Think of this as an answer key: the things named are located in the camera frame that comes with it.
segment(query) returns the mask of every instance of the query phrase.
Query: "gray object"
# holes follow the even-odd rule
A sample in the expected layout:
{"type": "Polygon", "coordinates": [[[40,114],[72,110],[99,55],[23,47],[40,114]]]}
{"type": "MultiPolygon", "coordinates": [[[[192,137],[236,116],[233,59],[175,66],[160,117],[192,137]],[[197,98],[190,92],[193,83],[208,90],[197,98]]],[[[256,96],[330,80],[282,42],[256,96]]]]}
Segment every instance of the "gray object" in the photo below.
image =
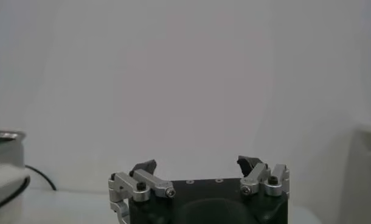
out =
{"type": "Polygon", "coordinates": [[[286,165],[278,164],[271,176],[264,182],[265,193],[269,196],[280,196],[282,192],[290,194],[290,172],[286,165]]]}
{"type": "Polygon", "coordinates": [[[129,207],[125,202],[110,202],[110,208],[117,213],[120,224],[130,223],[129,207]]]}
{"type": "Polygon", "coordinates": [[[251,173],[240,180],[240,189],[244,195],[258,193],[258,187],[268,179],[271,171],[265,163],[258,163],[251,173]]]}
{"type": "MultiPolygon", "coordinates": [[[[23,145],[25,138],[23,132],[0,131],[0,163],[12,164],[24,168],[23,145]]],[[[0,202],[14,193],[23,184],[23,181],[9,184],[0,188],[0,202]]]]}
{"type": "Polygon", "coordinates": [[[176,195],[175,188],[173,188],[173,184],[171,181],[162,180],[142,169],[135,170],[133,178],[137,181],[145,182],[154,190],[154,193],[157,197],[173,198],[176,195]]]}
{"type": "Polygon", "coordinates": [[[129,175],[120,172],[114,176],[114,182],[109,182],[109,189],[119,194],[118,197],[110,198],[110,200],[118,200],[119,198],[126,199],[132,197],[134,201],[147,201],[150,198],[150,187],[145,186],[144,189],[138,189],[138,181],[129,175]]]}

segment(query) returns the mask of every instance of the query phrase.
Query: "white wall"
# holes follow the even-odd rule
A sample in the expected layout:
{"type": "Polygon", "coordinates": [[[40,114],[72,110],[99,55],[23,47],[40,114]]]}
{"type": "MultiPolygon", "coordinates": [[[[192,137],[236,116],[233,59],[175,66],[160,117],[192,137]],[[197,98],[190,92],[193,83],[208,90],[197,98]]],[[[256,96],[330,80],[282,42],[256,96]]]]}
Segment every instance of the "white wall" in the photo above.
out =
{"type": "Polygon", "coordinates": [[[371,224],[371,126],[355,131],[349,149],[339,222],[371,224]]]}
{"type": "Polygon", "coordinates": [[[70,191],[151,158],[168,179],[286,163],[293,203],[334,223],[353,120],[371,122],[366,9],[0,0],[0,128],[25,130],[26,162],[70,191]]]}

